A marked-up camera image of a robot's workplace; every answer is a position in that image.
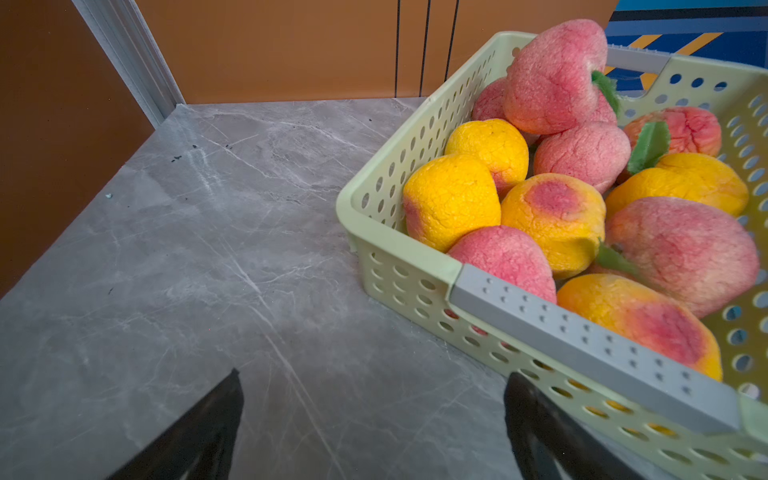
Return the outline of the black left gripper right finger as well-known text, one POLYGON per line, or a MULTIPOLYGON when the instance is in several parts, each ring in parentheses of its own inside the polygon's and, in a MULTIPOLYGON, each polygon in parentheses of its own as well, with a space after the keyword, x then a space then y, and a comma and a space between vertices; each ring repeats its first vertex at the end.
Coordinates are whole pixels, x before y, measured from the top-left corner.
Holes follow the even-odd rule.
POLYGON ((505 425, 524 479, 639 479, 533 383, 510 374, 504 390, 505 425))

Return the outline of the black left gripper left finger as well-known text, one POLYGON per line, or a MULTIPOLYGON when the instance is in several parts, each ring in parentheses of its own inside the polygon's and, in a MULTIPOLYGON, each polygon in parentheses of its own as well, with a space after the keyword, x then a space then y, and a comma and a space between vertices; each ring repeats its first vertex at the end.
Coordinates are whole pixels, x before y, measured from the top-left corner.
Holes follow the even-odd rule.
POLYGON ((227 479, 244 393, 236 369, 111 479, 227 479))

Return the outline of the light green perforated basket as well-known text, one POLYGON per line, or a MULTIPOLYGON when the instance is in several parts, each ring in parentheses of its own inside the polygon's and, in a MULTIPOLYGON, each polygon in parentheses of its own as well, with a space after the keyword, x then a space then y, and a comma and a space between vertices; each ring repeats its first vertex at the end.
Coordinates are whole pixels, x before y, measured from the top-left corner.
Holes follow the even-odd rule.
POLYGON ((499 32, 437 89, 342 189, 337 216, 366 292, 568 416, 682 479, 767 475, 767 275, 706 326, 715 382, 409 237, 402 190, 443 153, 480 91, 531 35, 499 32))

